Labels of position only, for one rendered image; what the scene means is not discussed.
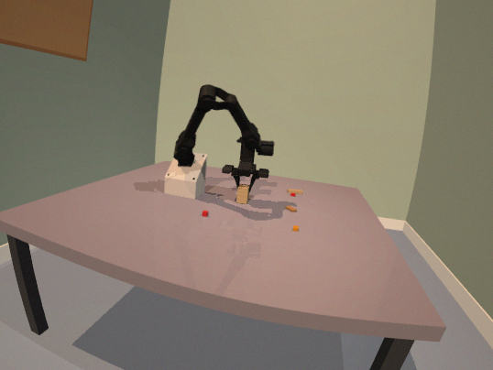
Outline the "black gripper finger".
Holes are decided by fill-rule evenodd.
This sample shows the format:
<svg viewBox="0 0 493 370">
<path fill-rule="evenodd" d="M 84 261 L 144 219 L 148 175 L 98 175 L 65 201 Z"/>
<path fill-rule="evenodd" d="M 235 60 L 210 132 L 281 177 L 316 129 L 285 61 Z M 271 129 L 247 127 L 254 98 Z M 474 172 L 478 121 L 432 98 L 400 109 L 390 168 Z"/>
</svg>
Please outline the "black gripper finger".
<svg viewBox="0 0 493 370">
<path fill-rule="evenodd" d="M 255 180 L 258 180 L 258 179 L 259 179 L 259 177 L 257 178 L 257 177 L 253 177 L 253 176 L 252 176 L 252 178 L 251 178 L 251 182 L 250 182 L 250 186 L 249 186 L 249 192 L 251 191 L 251 188 L 252 188 L 252 186 L 253 186 L 253 184 L 254 184 Z"/>
<path fill-rule="evenodd" d="M 231 175 L 234 177 L 235 181 L 236 181 L 236 186 L 238 187 L 240 185 L 240 176 L 237 175 Z"/>
</svg>

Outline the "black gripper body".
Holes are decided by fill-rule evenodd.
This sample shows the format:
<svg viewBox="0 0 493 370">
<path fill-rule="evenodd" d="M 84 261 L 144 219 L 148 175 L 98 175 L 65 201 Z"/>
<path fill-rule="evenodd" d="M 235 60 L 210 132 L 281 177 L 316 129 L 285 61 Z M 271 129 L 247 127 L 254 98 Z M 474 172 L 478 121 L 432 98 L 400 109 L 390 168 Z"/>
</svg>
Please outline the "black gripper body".
<svg viewBox="0 0 493 370">
<path fill-rule="evenodd" d="M 240 154 L 240 158 L 243 158 L 244 161 L 249 161 L 250 159 L 252 159 L 253 164 L 254 164 L 254 156 L 255 155 Z M 222 168 L 222 173 L 226 173 L 226 174 L 232 173 L 231 175 L 237 175 L 238 174 L 238 168 L 234 168 L 233 165 L 224 165 Z M 256 170 L 256 173 L 251 173 L 251 174 L 253 174 L 253 177 L 257 177 L 257 178 L 258 177 L 268 178 L 268 173 L 269 173 L 268 169 L 259 169 L 259 170 Z"/>
</svg>

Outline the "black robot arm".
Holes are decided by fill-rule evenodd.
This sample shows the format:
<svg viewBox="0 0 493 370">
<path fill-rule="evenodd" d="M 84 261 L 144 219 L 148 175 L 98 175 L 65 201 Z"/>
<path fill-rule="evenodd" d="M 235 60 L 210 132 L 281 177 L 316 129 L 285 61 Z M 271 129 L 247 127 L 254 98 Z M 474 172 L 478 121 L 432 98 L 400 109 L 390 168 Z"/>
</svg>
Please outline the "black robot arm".
<svg viewBox="0 0 493 370">
<path fill-rule="evenodd" d="M 216 96 L 224 102 L 217 102 L 215 100 Z M 261 141 L 257 127 L 248 121 L 246 114 L 242 110 L 239 102 L 236 100 L 236 96 L 224 91 L 221 88 L 206 84 L 200 89 L 198 103 L 191 119 L 189 120 L 189 123 L 186 125 L 186 128 L 181 132 L 179 139 L 176 141 L 174 158 L 178 160 L 178 167 L 192 166 L 192 162 L 195 157 L 192 153 L 192 149 L 195 146 L 196 132 L 206 113 L 208 113 L 211 109 L 215 111 L 230 111 L 230 115 L 232 115 L 233 119 L 237 123 L 242 135 L 242 137 L 236 141 L 241 142 L 240 154 L 255 155 L 256 150 L 258 155 L 273 156 L 275 146 L 274 141 Z M 244 161 L 243 158 L 240 158 L 238 176 L 250 177 L 250 174 L 256 173 L 256 170 L 257 166 L 256 164 L 253 164 L 252 159 L 249 161 Z"/>
</svg>

